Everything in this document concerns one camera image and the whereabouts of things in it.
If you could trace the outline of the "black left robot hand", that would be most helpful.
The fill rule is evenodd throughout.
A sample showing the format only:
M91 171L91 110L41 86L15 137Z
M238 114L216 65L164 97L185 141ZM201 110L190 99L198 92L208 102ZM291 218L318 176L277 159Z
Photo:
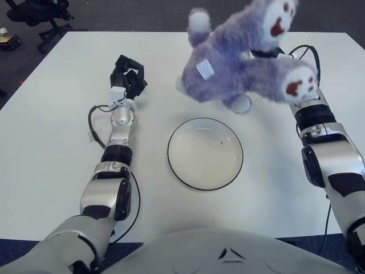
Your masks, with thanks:
M139 62L120 55L115 63L115 68L110 75L112 91L121 93L123 99L132 99L139 96L148 85L144 79L144 66Z

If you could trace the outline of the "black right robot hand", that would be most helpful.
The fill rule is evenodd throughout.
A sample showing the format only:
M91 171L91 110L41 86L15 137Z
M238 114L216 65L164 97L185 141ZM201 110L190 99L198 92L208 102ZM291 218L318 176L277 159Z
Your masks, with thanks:
M250 52L256 58L277 58L279 54L285 54L280 47L276 47L269 51L251 50Z

